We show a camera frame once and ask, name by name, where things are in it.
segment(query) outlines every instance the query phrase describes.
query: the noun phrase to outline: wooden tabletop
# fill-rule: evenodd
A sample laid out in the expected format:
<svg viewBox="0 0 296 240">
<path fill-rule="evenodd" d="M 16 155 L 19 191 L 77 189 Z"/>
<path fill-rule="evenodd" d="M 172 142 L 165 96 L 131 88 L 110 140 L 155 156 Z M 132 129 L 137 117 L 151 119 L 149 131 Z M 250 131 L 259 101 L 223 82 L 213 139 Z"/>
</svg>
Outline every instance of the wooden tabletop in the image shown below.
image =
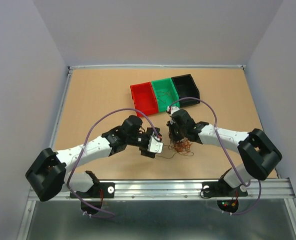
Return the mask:
<svg viewBox="0 0 296 240">
<path fill-rule="evenodd" d="M 218 127 L 236 131 L 261 129 L 244 73 L 241 69 L 169 68 L 169 69 L 77 69 L 73 71 L 55 143 L 56 150 L 82 144 L 89 128 L 105 114 L 120 108 L 133 108 L 130 85 L 191 74 L 200 91 L 200 98 L 210 104 L 217 116 Z M 196 122 L 213 124 L 213 115 L 204 104 L 185 108 Z M 90 139 L 121 125 L 135 112 L 113 114 L 94 128 Z M 169 144 L 169 116 L 149 116 L 160 128 L 163 143 Z M 143 127 L 149 123 L 143 119 Z M 77 168 L 77 172 L 93 171 L 100 179 L 217 179 L 231 166 L 216 146 L 194 143 L 194 156 L 176 154 L 171 159 L 148 158 L 137 147 L 111 157 L 94 160 Z M 171 157 L 174 150 L 164 147 L 162 156 Z M 235 165 L 242 163 L 238 154 L 229 151 Z M 275 171 L 270 178 L 275 178 Z"/>
</svg>

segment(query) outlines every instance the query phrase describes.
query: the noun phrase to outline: white wall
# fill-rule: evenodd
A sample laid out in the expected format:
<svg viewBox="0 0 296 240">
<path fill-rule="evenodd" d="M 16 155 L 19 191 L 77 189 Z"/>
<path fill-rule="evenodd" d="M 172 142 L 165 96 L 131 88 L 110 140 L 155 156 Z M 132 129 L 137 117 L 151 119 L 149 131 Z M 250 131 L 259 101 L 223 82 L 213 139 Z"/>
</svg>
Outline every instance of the white wall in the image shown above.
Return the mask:
<svg viewBox="0 0 296 240">
<path fill-rule="evenodd" d="M 277 170 L 296 194 L 296 0 L 282 3 L 246 76 L 264 130 L 283 154 Z"/>
<path fill-rule="evenodd" d="M 245 64 L 282 0 L 34 0 L 69 66 Z"/>
<path fill-rule="evenodd" d="M 0 1 L 0 240 L 14 240 L 25 172 L 49 146 L 66 65 L 31 0 Z"/>
</svg>

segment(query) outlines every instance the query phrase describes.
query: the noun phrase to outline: plastic bin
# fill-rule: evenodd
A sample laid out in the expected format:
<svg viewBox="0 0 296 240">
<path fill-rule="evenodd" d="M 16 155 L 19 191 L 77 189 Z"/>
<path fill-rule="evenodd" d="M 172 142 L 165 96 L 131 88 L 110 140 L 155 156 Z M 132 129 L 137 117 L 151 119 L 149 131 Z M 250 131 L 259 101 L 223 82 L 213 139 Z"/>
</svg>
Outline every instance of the plastic bin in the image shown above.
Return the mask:
<svg viewBox="0 0 296 240">
<path fill-rule="evenodd" d="M 178 93 L 171 78 L 151 82 L 154 94 L 158 101 L 159 112 L 165 112 L 167 106 L 179 99 Z"/>
<path fill-rule="evenodd" d="M 200 98 L 199 89 L 197 88 L 191 74 L 172 77 L 172 81 L 180 99 L 188 96 L 198 99 Z M 180 107 L 191 106 L 199 103 L 200 102 L 197 100 L 187 99 L 180 101 Z"/>
<path fill-rule="evenodd" d="M 158 113 L 158 102 L 150 82 L 131 85 L 130 89 L 135 109 L 145 115 Z"/>
</svg>

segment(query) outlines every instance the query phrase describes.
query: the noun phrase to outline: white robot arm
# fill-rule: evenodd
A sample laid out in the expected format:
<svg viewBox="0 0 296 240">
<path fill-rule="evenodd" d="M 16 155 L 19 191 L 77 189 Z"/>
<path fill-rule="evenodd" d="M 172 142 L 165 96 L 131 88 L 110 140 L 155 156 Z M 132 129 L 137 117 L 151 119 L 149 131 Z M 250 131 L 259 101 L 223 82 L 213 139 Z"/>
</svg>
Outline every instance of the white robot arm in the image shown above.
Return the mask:
<svg viewBox="0 0 296 240">
<path fill-rule="evenodd" d="M 78 166 L 84 165 L 95 159 L 109 157 L 123 151 L 127 145 L 139 147 L 141 155 L 154 158 L 155 154 L 161 153 L 163 143 L 158 136 L 159 128 L 156 128 L 158 136 L 152 128 L 148 127 L 146 132 L 142 128 L 142 120 L 134 115 L 124 120 L 121 126 L 87 143 L 85 147 L 78 145 L 66 150 L 53 152 L 51 148 L 41 151 L 37 159 L 26 173 L 26 178 L 39 199 L 44 202 L 59 192 L 68 192 L 67 186 L 71 170 L 75 167 L 81 149 L 84 148 Z M 86 171 L 73 174 L 70 188 L 79 192 L 87 192 L 98 179 L 95 175 Z"/>
<path fill-rule="evenodd" d="M 243 163 L 236 167 L 236 171 L 230 169 L 225 172 L 213 185 L 213 189 L 208 190 L 216 191 L 214 194 L 217 197 L 227 196 L 234 191 L 242 184 L 240 178 L 244 182 L 251 179 L 265 180 L 282 158 L 279 150 L 260 129 L 245 132 L 217 128 L 216 132 L 215 127 L 208 122 L 196 123 L 184 109 L 173 106 L 168 107 L 167 112 L 171 116 L 167 125 L 172 141 L 188 138 L 199 144 L 225 146 L 226 149 L 240 154 Z"/>
</svg>

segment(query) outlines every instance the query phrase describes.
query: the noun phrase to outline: aluminum frame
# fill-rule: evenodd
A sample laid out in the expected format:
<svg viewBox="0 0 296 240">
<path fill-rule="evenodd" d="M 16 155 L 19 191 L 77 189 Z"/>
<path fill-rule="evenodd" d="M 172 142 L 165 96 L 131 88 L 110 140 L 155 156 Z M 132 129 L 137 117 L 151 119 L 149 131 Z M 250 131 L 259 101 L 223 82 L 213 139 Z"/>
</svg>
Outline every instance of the aluminum frame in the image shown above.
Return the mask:
<svg viewBox="0 0 296 240">
<path fill-rule="evenodd" d="M 115 69 L 115 68 L 240 68 L 244 69 L 244 65 L 153 65 L 153 64 L 127 64 L 127 65 L 90 65 L 90 66 L 71 66 L 67 76 L 64 93 L 61 99 L 60 109 L 53 129 L 50 141 L 50 147 L 53 148 L 57 131 L 60 126 L 61 116 L 64 109 L 67 92 L 69 90 L 70 81 L 74 69 Z M 115 197 L 105 199 L 105 201 L 173 201 L 173 200 L 202 200 L 200 197 L 200 189 L 202 185 L 213 179 L 183 179 L 183 180 L 103 180 L 102 182 L 114 182 Z M 258 183 L 251 181 L 248 187 L 248 196 L 240 197 L 240 199 L 256 199 L 258 197 Z M 291 223 L 296 235 L 296 208 L 293 199 L 293 192 L 290 180 L 287 178 L 267 179 L 262 182 L 263 199 L 284 199 Z M 222 200 L 226 198 L 210 198 L 210 200 Z M 77 201 L 70 198 L 68 192 L 63 192 L 55 196 L 53 201 Z M 28 196 L 26 209 L 22 218 L 22 223 L 18 233 L 18 240 L 26 240 L 29 234 L 29 228 L 32 222 L 36 202 L 39 201 L 36 193 L 31 189 Z"/>
</svg>

